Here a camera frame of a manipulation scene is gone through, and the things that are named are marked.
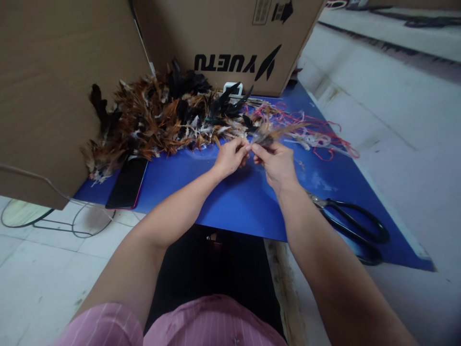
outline wrist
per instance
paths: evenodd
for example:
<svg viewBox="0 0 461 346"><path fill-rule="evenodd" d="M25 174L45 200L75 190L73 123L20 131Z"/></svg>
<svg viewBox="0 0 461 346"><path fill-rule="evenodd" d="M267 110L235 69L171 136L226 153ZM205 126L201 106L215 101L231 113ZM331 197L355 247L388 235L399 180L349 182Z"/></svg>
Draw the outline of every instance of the wrist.
<svg viewBox="0 0 461 346"><path fill-rule="evenodd" d="M211 169L205 174L207 174L211 179L213 179L213 181L216 181L217 184L219 184L224 178L227 177L223 170L220 169L218 166L211 167Z"/></svg>
<svg viewBox="0 0 461 346"><path fill-rule="evenodd" d="M285 181L282 184L274 187L274 192L277 196L277 199L280 199L284 195L290 195L300 190L304 190L304 188L301 186L297 179Z"/></svg>

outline black phone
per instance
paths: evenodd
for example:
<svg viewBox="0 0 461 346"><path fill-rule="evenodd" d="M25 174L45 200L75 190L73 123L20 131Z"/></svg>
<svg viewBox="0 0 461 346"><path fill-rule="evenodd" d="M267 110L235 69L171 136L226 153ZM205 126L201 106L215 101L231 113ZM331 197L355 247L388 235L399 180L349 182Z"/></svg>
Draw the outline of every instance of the black phone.
<svg viewBox="0 0 461 346"><path fill-rule="evenodd" d="M133 209L136 206L146 168L146 159L134 158L125 162L112 188L106 209Z"/></svg>

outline scissors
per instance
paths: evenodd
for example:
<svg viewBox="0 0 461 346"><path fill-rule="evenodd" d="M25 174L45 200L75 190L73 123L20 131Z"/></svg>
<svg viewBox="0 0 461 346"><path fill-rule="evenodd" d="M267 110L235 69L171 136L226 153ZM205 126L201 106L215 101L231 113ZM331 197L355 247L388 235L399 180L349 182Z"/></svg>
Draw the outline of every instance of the scissors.
<svg viewBox="0 0 461 346"><path fill-rule="evenodd" d="M307 194L309 195L310 199L313 201L313 203L317 206L317 208L320 210L322 215L325 217L325 219L334 227L336 228L339 232L341 232L343 235L348 237L350 240L354 241L358 245L367 248L368 252L371 254L370 256L361 256L357 255L359 258L360 262L363 264L367 265L378 265L383 261L383 258L381 256L381 252L372 244L385 244L390 240L390 235L387 229L384 227L384 225L381 223L381 221L372 213L370 213L368 210L355 205L353 203L345 203L345 202L340 202L336 201L330 198L327 199L321 199L314 195L313 193L310 193L307 191ZM340 222L334 220L331 218L326 212L325 208L326 207L331 207L332 209L336 210L342 217L344 217L347 221L350 222L351 225L356 228L359 233L355 230L352 230L348 228L347 226L341 224ZM361 213L362 215L366 216L373 226L377 229L377 233L371 232L368 230L366 227L362 226L358 221L356 221L350 214L348 214L344 208L349 208L349 209L354 209Z"/></svg>

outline yuetu logo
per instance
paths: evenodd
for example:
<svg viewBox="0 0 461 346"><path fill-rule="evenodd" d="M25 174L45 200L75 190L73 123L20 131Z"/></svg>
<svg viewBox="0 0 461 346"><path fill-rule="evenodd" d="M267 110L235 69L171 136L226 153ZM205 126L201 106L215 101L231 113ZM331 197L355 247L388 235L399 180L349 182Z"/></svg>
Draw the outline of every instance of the yuetu logo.
<svg viewBox="0 0 461 346"><path fill-rule="evenodd" d="M275 64L275 56L277 55L278 51L280 50L279 45L275 48L261 63L259 66L258 72L256 73L255 81L257 81L264 72L266 73L266 80L269 80L269 77L274 69ZM255 73L255 64L257 60L257 55L252 55L250 61L245 64L245 57L241 54L230 55L230 54L220 54L218 56L218 67L215 66L216 55L211 54L210 60L206 61L206 55L204 54L197 54L195 56L195 64L194 70L196 71L218 71L218 72L249 72Z"/></svg>

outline forearm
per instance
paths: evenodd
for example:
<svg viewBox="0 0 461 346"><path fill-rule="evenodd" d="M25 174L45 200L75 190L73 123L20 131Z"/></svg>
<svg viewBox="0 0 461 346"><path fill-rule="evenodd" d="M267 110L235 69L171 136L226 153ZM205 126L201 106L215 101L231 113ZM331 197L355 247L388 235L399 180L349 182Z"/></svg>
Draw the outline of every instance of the forearm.
<svg viewBox="0 0 461 346"><path fill-rule="evenodd" d="M314 293L332 344L413 342L306 191L296 182L276 193L290 248Z"/></svg>
<svg viewBox="0 0 461 346"><path fill-rule="evenodd" d="M193 225L220 181L219 174L208 171L146 215L115 250L74 318L93 306L118 302L144 326L168 246Z"/></svg>
<svg viewBox="0 0 461 346"><path fill-rule="evenodd" d="M213 168L163 200L137 227L156 245L168 247L197 220L203 203L222 177Z"/></svg>

